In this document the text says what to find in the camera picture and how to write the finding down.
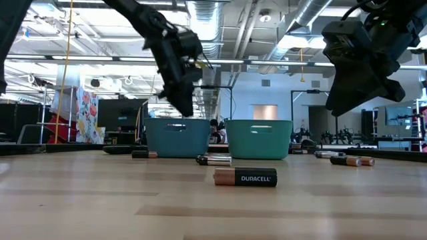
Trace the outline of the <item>black partition wall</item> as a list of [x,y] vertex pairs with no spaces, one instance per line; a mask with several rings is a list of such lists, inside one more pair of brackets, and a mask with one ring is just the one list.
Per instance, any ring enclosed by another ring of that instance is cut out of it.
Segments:
[[[22,127],[28,124],[40,125],[42,116],[45,121],[51,116],[48,110],[43,112],[42,105],[0,103],[0,143],[18,144]],[[46,127],[41,129],[47,134],[43,143],[47,143],[51,134]]]

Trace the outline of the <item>silver spiral ventilation duct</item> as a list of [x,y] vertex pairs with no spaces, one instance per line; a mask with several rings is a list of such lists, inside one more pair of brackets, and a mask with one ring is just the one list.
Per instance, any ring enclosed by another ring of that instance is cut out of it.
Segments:
[[[205,56],[218,59],[220,56],[220,37],[223,3],[213,1],[188,1],[189,27],[199,37]],[[217,99],[213,90],[196,89],[196,100],[201,117],[211,119],[216,111]]]

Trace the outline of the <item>blue plastic bin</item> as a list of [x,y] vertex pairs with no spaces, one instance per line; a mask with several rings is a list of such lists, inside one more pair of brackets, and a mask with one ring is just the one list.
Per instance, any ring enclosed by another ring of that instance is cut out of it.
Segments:
[[207,152],[207,119],[145,119],[147,148],[161,158],[195,158]]

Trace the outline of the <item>floral patterned panel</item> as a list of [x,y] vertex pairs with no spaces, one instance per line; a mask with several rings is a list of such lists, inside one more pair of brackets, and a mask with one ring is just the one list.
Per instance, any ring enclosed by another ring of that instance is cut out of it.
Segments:
[[82,87],[77,88],[76,97],[76,141],[104,144],[105,128],[97,125],[99,97]]

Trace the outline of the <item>person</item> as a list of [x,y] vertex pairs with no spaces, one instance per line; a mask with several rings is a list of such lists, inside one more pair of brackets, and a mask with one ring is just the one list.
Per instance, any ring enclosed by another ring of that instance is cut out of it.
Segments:
[[218,122],[217,119],[211,119],[210,122],[210,144],[225,144],[227,143],[226,127],[224,122]]

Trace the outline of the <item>grey door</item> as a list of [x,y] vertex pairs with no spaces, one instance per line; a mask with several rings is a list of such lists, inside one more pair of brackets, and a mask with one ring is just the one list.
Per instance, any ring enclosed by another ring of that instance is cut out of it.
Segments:
[[324,106],[309,106],[308,115],[310,138],[319,143],[321,135],[328,130],[328,110]]

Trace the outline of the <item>teal green plastic bin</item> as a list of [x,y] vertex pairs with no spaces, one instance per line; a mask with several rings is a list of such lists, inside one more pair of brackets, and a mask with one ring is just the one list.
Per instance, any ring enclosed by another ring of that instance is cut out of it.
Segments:
[[279,160],[288,156],[293,122],[232,119],[226,121],[228,149],[235,159]]

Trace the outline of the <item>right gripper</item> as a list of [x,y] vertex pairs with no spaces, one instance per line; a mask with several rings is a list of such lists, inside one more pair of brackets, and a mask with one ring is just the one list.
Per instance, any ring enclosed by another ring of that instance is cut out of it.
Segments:
[[[374,17],[366,20],[374,52],[374,68],[379,75],[391,75],[400,65],[398,58],[408,47],[420,43],[420,19]],[[382,97],[401,102],[406,96],[398,81],[377,77],[371,66],[364,61],[337,61],[336,74],[326,101],[326,109],[339,117],[355,107]]]

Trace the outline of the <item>black table edge frame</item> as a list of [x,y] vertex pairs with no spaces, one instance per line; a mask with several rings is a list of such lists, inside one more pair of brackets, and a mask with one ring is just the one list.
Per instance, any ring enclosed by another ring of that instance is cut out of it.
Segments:
[[[38,153],[60,153],[72,151],[92,151],[103,150],[105,145],[98,144],[0,144],[0,156],[26,155]],[[325,145],[320,149],[307,149],[308,153],[315,151],[335,151],[343,152],[347,155],[359,155],[363,157],[373,157],[376,159],[391,159],[397,161],[411,161],[418,163],[427,163],[427,153],[415,151],[388,151],[378,150],[368,147],[344,147],[343,145],[331,145],[326,148]]]

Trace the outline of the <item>grey chair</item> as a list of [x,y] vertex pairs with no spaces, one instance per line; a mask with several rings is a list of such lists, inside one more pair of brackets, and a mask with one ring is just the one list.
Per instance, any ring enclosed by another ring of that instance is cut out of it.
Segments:
[[42,144],[47,136],[40,125],[24,125],[19,134],[18,144]]

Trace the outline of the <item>black speaker cabinet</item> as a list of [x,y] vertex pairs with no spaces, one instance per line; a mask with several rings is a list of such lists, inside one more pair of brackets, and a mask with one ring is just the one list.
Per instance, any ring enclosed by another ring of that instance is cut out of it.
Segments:
[[372,138],[374,133],[374,114],[373,111],[363,109],[361,111],[361,132],[367,138]]

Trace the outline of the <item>silver metal rack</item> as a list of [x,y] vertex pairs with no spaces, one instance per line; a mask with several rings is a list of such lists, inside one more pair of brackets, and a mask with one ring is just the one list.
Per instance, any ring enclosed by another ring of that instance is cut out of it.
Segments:
[[[75,87],[68,87],[64,88],[64,90],[60,90],[60,88],[55,87],[53,98],[51,100],[50,104],[47,104],[47,93],[48,88],[44,89],[43,92],[43,103],[42,108],[43,112],[48,110],[52,116],[52,114],[57,115],[56,119],[56,130],[58,130],[58,120],[60,117],[66,119],[69,121],[68,128],[71,128],[71,122],[76,121],[76,113],[77,113],[77,107],[76,107],[76,91],[77,89]],[[40,125],[41,127],[46,127],[48,125],[48,121],[45,121],[45,117],[42,116]]]

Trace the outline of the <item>red stairs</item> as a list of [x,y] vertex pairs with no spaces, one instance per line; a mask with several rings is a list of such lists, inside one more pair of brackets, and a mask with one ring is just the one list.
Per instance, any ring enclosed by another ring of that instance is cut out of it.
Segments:
[[58,120],[58,130],[56,130],[57,115],[52,114],[46,128],[51,134],[48,139],[48,144],[62,144],[74,142],[77,134],[76,121],[71,122],[71,128],[68,128],[69,121],[60,117]]

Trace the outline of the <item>black monitor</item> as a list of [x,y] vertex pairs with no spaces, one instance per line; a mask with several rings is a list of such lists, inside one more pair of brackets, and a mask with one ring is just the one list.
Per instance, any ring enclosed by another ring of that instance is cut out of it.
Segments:
[[148,114],[148,99],[100,99],[97,126],[107,131],[131,131],[143,127]]

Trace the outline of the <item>black metal rig frame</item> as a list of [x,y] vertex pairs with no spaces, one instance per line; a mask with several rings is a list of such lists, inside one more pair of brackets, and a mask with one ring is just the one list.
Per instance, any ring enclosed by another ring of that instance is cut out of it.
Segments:
[[[309,106],[325,106],[326,98],[329,96],[329,91],[319,89],[308,90],[291,90],[290,91],[290,107],[291,121],[294,123],[292,132],[300,128],[302,125],[308,129],[309,127]],[[328,130],[334,130],[337,127],[337,119],[330,120],[328,112]]]

